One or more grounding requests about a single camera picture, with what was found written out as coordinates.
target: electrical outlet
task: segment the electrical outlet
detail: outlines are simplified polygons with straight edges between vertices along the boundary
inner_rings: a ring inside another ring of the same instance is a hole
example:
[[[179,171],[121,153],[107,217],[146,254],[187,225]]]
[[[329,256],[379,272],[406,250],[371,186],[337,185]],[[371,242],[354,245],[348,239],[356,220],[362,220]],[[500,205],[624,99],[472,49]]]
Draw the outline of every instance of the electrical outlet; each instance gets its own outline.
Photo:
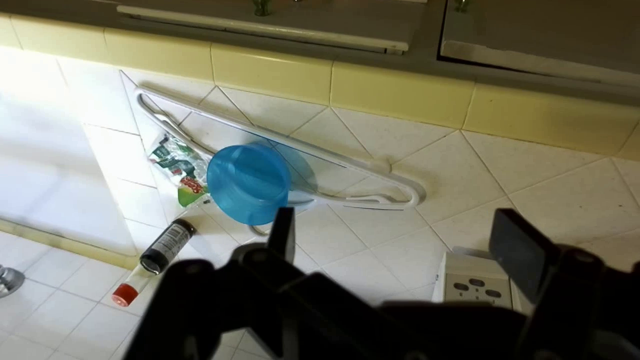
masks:
[[[443,303],[486,303],[511,308],[509,280],[489,259],[446,254],[439,287]]]

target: spray can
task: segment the spray can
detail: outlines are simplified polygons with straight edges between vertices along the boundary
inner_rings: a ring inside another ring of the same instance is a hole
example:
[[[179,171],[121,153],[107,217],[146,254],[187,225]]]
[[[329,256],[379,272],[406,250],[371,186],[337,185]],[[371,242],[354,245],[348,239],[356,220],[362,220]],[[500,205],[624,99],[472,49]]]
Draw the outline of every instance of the spray can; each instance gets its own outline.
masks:
[[[195,228],[181,219],[176,219],[139,256],[139,267],[151,275],[160,275],[195,234]]]

